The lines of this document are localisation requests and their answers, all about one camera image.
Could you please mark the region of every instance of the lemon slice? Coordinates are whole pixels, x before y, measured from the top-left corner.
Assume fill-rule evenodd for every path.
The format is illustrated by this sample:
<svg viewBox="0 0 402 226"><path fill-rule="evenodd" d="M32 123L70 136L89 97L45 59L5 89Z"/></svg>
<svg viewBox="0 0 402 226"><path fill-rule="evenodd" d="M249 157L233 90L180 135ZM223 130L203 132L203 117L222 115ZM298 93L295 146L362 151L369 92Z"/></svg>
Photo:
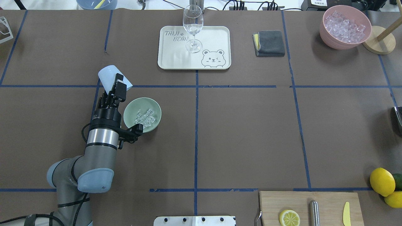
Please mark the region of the lemon slice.
<svg viewBox="0 0 402 226"><path fill-rule="evenodd" d="M300 217L293 210L283 210L279 215L279 222L282 226L299 226Z"/></svg>

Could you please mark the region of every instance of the light blue joint cover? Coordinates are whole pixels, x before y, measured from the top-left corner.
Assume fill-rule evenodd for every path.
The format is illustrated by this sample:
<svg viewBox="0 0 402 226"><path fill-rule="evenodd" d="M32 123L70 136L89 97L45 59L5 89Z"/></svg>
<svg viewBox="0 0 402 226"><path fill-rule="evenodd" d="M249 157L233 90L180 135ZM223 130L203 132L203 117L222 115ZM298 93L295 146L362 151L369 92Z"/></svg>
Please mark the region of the light blue joint cover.
<svg viewBox="0 0 402 226"><path fill-rule="evenodd" d="M109 191L115 172L109 168L97 168L83 173L78 178L78 190L86 193Z"/></svg>
<svg viewBox="0 0 402 226"><path fill-rule="evenodd" d="M54 172L54 170L56 169L56 167L59 165L59 163L63 162L63 161L66 160L66 159L69 159L69 158L65 158L65 159L63 159L63 160L61 160L61 161L58 161L58 162L54 163L54 164L53 164L52 166L50 166L49 169L47 170L46 179L47 179L47 182L49 183L49 185L50 185L52 188L56 188L56 186L54 186L53 181L52 181L53 172Z"/></svg>

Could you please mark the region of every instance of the blue tape line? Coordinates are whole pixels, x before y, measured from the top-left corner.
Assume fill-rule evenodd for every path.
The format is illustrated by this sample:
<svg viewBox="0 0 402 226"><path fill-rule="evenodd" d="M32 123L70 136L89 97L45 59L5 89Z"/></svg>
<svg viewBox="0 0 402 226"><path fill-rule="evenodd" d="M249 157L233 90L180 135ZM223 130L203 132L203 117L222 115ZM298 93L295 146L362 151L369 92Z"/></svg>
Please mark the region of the blue tape line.
<svg viewBox="0 0 402 226"><path fill-rule="evenodd" d="M134 88L196 88L191 85L134 85Z"/></svg>
<svg viewBox="0 0 402 226"><path fill-rule="evenodd" d="M150 192L193 192L192 188L157 188L150 189Z"/></svg>
<svg viewBox="0 0 402 226"><path fill-rule="evenodd" d="M0 192L56 192L54 188L0 188Z"/></svg>
<svg viewBox="0 0 402 226"><path fill-rule="evenodd" d="M233 85L212 85L212 86L208 86L208 85L202 85L199 86L199 88L276 88L276 86L233 86Z"/></svg>
<svg viewBox="0 0 402 226"><path fill-rule="evenodd" d="M304 137L303 137L303 129L302 129L302 122L300 119L300 112L299 112L299 104L297 102L297 94L296 94L296 88L295 88L295 80L294 80L294 76L293 76L293 69L292 66L290 64L290 51L289 51L289 43L287 40L287 33L286 33L286 25L285 25L285 15L283 13L283 11L281 11L282 14L282 23L283 23L283 31L285 34L285 42L286 42L286 50L287 50L287 59L289 61L289 69L290 69L290 74L292 75L292 87L293 87L293 95L294 95L294 99L295 99L295 105L296 105L296 113L297 113L297 121L299 123L299 131L300 131L300 137L301 139L301 143L303 145L303 156L304 156L304 167L306 169L306 177L307 177L307 185L309 188L311 188L311 182L310 182L310 174L309 174L309 170L308 170L308 163L307 163L307 154L306 154L306 146L304 144Z"/></svg>
<svg viewBox="0 0 402 226"><path fill-rule="evenodd" d="M19 88L96 88L96 85L0 85L0 87Z"/></svg>
<svg viewBox="0 0 402 226"><path fill-rule="evenodd" d="M199 188L199 192L229 192L229 191L239 191L239 192L253 192L257 191L258 188Z"/></svg>
<svg viewBox="0 0 402 226"><path fill-rule="evenodd" d="M106 33L106 40L105 40L105 52L106 52L106 47L107 47L107 40L109 39L109 31L110 31L110 24L112 23L112 16L113 16L113 10L110 11L109 25L107 25L107 33Z"/></svg>
<svg viewBox="0 0 402 226"><path fill-rule="evenodd" d="M295 88L388 88L388 86L294 86Z"/></svg>
<svg viewBox="0 0 402 226"><path fill-rule="evenodd" d="M387 81L388 88L390 89L392 101L394 102L394 106L397 107L396 100L395 100L395 96L394 96L394 92L392 91L392 87L391 87L391 84L390 84L390 80L388 79L388 75L387 75L387 72L386 72L386 70L385 70L385 66L384 66L384 63L382 62L382 58L381 58L381 55L380 55L380 54L378 54L378 59L379 59L379 62L380 62L380 64L381 64L382 71L384 72L384 76L385 76L385 80Z"/></svg>
<svg viewBox="0 0 402 226"><path fill-rule="evenodd" d="M101 81L100 81L100 79L98 79L98 84L96 85L96 91L95 91L94 105L92 106L92 114L91 114L91 119L89 121L92 121L92 118L94 117L96 102L98 101L98 92L99 92L99 84L100 83L101 83Z"/></svg>
<svg viewBox="0 0 402 226"><path fill-rule="evenodd" d="M7 71L7 68L8 68L8 64L10 63L12 53L14 52L14 49L15 49L15 45L17 44L18 38L20 37L21 30L22 30L22 28L24 26L24 22L25 22L25 18L27 17L27 14L28 14L28 10L25 11L23 20L22 20L21 25L20 25L20 29L18 30L17 36L15 36L14 44L12 45L10 55L8 56L6 66L4 67L4 71L3 71L3 74L2 74L1 79L0 79L0 85L3 83L4 77L6 76L6 71Z"/></svg>
<svg viewBox="0 0 402 226"><path fill-rule="evenodd" d="M294 188L293 191L372 191L370 187L315 187Z"/></svg>
<svg viewBox="0 0 402 226"><path fill-rule="evenodd" d="M197 211L197 192L198 192L198 70L195 70L195 146L194 146L194 216Z"/></svg>

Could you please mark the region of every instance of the yellow knife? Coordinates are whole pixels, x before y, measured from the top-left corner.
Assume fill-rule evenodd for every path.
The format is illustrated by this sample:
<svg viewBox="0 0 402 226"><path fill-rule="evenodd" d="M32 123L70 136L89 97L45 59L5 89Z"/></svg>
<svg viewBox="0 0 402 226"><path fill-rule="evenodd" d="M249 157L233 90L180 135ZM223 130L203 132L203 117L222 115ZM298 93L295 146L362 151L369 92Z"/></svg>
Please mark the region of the yellow knife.
<svg viewBox="0 0 402 226"><path fill-rule="evenodd" d="M343 207L343 224L345 226L351 226L351 214L349 209L349 202L345 203Z"/></svg>

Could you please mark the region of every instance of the black device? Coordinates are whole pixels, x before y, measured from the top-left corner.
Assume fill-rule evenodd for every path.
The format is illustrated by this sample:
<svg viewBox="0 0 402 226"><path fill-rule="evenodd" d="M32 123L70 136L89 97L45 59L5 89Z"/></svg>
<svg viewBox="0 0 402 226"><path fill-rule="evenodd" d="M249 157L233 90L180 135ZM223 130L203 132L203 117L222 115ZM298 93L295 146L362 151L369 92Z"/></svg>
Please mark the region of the black device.
<svg viewBox="0 0 402 226"><path fill-rule="evenodd" d="M304 0L301 9L303 11L326 11L337 5L352 6L352 0Z"/></svg>
<svg viewBox="0 0 402 226"><path fill-rule="evenodd" d="M378 11L386 2L387 0L304 0L301 9L303 11L326 11L332 6L346 5L360 11Z"/></svg>

